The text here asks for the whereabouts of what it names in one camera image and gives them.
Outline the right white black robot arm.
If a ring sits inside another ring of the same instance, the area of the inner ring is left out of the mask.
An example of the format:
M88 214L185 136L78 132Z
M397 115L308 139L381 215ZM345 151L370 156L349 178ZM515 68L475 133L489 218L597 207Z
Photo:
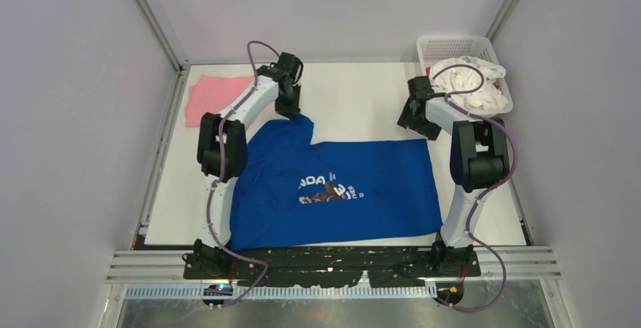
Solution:
M429 252L429 267L451 275L472 265L471 237L492 187L508 176L510 161L503 123L464 110L452 97L433 90L428 76L407 82L409 91L397 124L430 141L451 137L449 169L455 184L447 217Z

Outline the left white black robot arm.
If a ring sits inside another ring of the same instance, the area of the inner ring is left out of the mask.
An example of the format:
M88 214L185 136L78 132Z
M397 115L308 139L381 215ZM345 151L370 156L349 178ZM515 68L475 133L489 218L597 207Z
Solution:
M197 162L206 177L205 223L192 252L183 255L184 278L222 279L231 275L238 258L230 254L231 210L234 188L248 162L247 128L264 108L292 119L300 112L303 62L283 52L274 63L254 67L248 88L221 112L201 119Z

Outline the blue printed t shirt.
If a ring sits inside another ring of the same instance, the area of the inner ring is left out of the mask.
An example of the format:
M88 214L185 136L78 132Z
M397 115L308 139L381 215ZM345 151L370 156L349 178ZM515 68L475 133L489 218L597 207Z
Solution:
M442 225L427 143L313 143L306 116L251 138L234 188L233 250L415 237Z

